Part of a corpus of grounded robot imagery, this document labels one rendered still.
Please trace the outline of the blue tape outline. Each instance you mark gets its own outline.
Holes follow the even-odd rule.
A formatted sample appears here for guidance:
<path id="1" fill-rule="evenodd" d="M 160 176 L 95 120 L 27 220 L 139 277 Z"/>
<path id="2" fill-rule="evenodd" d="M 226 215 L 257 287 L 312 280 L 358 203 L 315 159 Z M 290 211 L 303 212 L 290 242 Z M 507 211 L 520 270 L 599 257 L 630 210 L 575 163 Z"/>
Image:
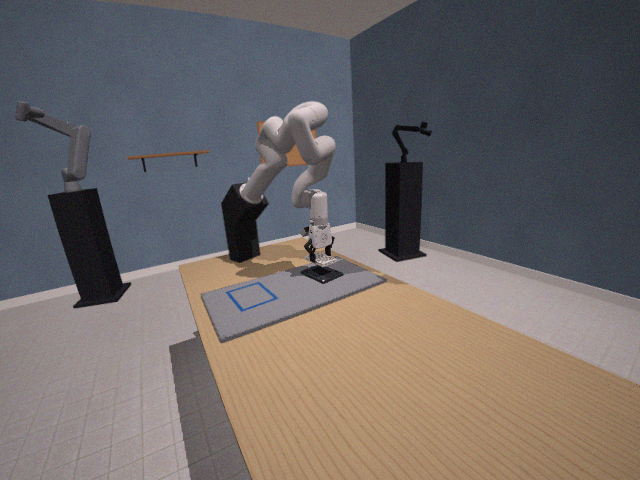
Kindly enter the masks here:
<path id="1" fill-rule="evenodd" d="M 239 289 L 242 289 L 242 288 L 245 288 L 245 287 L 249 287 L 249 286 L 252 286 L 252 285 L 255 285 L 255 284 L 260 285 L 260 286 L 261 286 L 265 291 L 267 291 L 267 292 L 268 292 L 272 297 L 274 297 L 274 299 L 271 299 L 271 300 L 265 301 L 265 302 L 263 302 L 263 303 L 260 303 L 260 304 L 257 304 L 257 305 L 254 305 L 254 306 L 251 306 L 251 307 L 248 307 L 248 308 L 243 309 L 243 308 L 239 305 L 239 303 L 234 299 L 234 297 L 233 297 L 229 292 L 236 291 L 236 290 L 239 290 Z M 238 289 L 234 289 L 234 290 L 228 291 L 228 292 L 226 292 L 226 293 L 227 293 L 227 295 L 231 298 L 231 300 L 235 303 L 235 305 L 239 308 L 239 310 L 240 310 L 241 312 L 242 312 L 242 311 L 245 311 L 245 310 L 248 310 L 248 309 L 251 309 L 251 308 L 254 308 L 254 307 L 256 307 L 256 306 L 259 306 L 259 305 L 262 305 L 262 304 L 265 304 L 265 303 L 271 302 L 271 301 L 273 301 L 273 300 L 279 299 L 279 298 L 278 298 L 278 297 L 276 297 L 276 296 L 275 296 L 271 291 L 269 291 L 265 286 L 263 286 L 260 282 L 257 282 L 257 283 L 251 284 L 251 285 L 247 285 L 247 286 L 244 286 L 244 287 L 241 287 L 241 288 L 238 288 Z"/>

